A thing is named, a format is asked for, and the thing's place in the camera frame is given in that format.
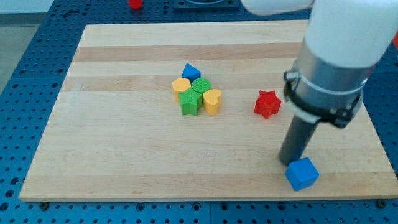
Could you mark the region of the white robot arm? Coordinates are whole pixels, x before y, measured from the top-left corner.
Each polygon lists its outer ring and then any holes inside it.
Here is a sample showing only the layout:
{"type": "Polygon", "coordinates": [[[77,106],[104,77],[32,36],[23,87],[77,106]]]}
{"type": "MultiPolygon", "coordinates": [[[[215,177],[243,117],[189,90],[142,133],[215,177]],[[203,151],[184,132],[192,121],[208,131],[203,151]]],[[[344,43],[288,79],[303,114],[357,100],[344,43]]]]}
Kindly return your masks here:
{"type": "Polygon", "coordinates": [[[363,101],[363,88],[397,33],[397,0],[243,1],[268,16],[310,8],[298,57],[284,73],[292,127],[319,122],[345,128],[363,101]]]}

